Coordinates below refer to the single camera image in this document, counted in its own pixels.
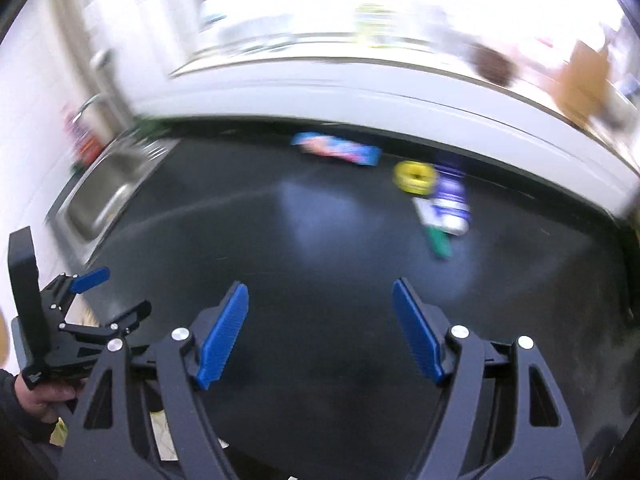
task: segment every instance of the yellow object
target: yellow object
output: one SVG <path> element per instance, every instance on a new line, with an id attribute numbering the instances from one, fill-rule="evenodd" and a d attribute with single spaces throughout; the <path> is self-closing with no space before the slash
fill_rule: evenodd
<path id="1" fill-rule="evenodd" d="M 428 195 L 438 181 L 438 172 L 429 164 L 404 160 L 394 168 L 394 182 L 402 191 Z"/>
<path id="2" fill-rule="evenodd" d="M 9 357 L 9 329 L 6 326 L 4 317 L 0 314 L 0 367 L 4 366 L 7 357 Z"/>
<path id="3" fill-rule="evenodd" d="M 66 428 L 65 421 L 59 418 L 56 427 L 53 429 L 53 433 L 51 433 L 49 443 L 54 446 L 65 447 L 67 433 L 68 430 Z"/>

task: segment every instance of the white wall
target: white wall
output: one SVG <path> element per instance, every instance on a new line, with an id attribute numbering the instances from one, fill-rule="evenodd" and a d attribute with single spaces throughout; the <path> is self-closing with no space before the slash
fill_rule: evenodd
<path id="1" fill-rule="evenodd" d="M 0 309 L 7 324 L 16 314 L 10 232 L 31 226 L 41 286 L 65 270 L 44 219 L 70 177 L 62 108 L 75 93 L 45 9 L 46 0 L 28 0 L 0 44 Z M 4 368 L 17 372 L 13 345 Z"/>

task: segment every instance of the blue snack package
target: blue snack package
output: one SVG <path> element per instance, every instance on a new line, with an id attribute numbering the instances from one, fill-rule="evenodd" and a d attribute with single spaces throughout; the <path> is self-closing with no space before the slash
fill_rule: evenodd
<path id="1" fill-rule="evenodd" d="M 320 156 L 335 156 L 361 166 L 375 166 L 382 154 L 382 150 L 376 146 L 367 146 L 317 132 L 295 134 L 291 144 L 300 145 L 304 152 Z"/>
<path id="2" fill-rule="evenodd" d="M 469 229 L 471 213 L 466 203 L 465 174 L 460 170 L 434 165 L 440 173 L 438 185 L 431 195 L 431 204 L 440 218 L 440 228 L 452 235 L 461 235 Z"/>

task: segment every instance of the stainless steel sink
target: stainless steel sink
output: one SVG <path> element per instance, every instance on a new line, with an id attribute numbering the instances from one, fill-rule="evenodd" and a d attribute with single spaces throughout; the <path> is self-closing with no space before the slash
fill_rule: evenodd
<path id="1" fill-rule="evenodd" d="M 63 202 L 53 221 L 86 264 L 124 211 L 140 184 L 178 143 L 117 140 L 91 165 Z"/>

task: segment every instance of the bottle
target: bottle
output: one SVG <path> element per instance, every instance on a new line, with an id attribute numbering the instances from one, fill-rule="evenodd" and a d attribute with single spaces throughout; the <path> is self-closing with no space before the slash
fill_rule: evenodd
<path id="1" fill-rule="evenodd" d="M 104 146 L 82 119 L 73 122 L 74 116 L 70 108 L 65 107 L 65 130 L 71 136 L 75 159 L 72 172 L 77 173 L 88 168 L 102 153 Z"/>
<path id="2" fill-rule="evenodd" d="M 356 36 L 366 46 L 391 46 L 393 13 L 382 0 L 365 0 L 356 8 Z"/>

